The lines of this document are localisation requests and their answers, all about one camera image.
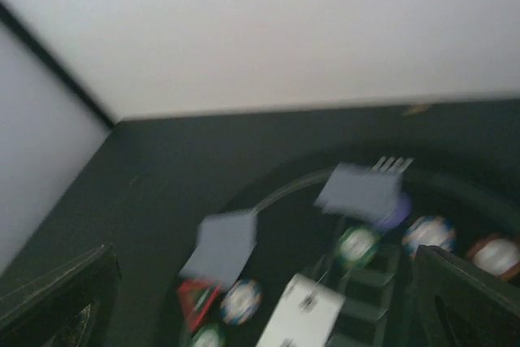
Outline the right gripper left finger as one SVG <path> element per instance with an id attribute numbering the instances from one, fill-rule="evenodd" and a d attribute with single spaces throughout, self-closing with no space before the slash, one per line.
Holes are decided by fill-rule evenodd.
<path id="1" fill-rule="evenodd" d="M 2 346 L 104 346 L 121 272 L 112 245 L 91 249 L 1 296 Z"/>

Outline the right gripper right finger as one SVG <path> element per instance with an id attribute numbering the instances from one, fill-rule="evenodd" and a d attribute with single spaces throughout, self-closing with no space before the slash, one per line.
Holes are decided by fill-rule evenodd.
<path id="1" fill-rule="evenodd" d="M 426 245 L 414 258 L 414 282 L 430 346 L 519 345 L 519 288 Z"/>

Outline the brown chips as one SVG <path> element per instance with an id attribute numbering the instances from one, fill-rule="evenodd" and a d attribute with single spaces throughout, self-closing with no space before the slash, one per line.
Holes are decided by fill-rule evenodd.
<path id="1" fill-rule="evenodd" d="M 477 241 L 466 253 L 466 259 L 503 281 L 519 275 L 519 243 L 498 233 Z"/>

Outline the blue chips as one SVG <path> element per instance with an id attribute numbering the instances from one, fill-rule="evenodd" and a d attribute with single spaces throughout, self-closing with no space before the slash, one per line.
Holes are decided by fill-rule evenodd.
<path id="1" fill-rule="evenodd" d="M 221 301 L 221 318 L 226 324 L 243 324 L 255 315 L 261 300 L 260 283 L 253 279 L 238 280 Z"/>
<path id="2" fill-rule="evenodd" d="M 447 219 L 438 215 L 425 215 L 406 229 L 401 243 L 412 259 L 415 258 L 420 245 L 438 246 L 453 252 L 456 246 L 456 231 Z"/>

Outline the purple small blind button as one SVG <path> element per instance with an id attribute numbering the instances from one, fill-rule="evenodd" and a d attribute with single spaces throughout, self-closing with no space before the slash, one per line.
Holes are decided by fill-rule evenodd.
<path id="1" fill-rule="evenodd" d="M 382 232 L 392 230 L 399 226 L 412 210 L 412 201 L 407 193 L 401 193 L 398 203 L 393 211 L 385 218 L 374 224 L 374 227 Z"/>

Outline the green poker chips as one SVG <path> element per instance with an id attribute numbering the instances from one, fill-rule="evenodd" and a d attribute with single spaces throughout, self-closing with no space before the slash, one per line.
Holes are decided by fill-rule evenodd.
<path id="1" fill-rule="evenodd" d="M 192 337 L 189 347 L 224 347 L 225 335 L 217 323 L 201 327 Z"/>
<path id="2" fill-rule="evenodd" d="M 371 227 L 358 225 L 347 228 L 337 240 L 334 258 L 343 271 L 363 268 L 377 253 L 380 235 Z"/>

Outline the red triangular marker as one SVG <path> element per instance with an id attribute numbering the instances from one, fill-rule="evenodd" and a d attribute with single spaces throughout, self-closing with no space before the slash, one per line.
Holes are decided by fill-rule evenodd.
<path id="1" fill-rule="evenodd" d="M 206 321 L 206 316 L 220 294 L 220 285 L 207 280 L 185 280 L 176 294 L 186 326 L 194 333 Z"/>

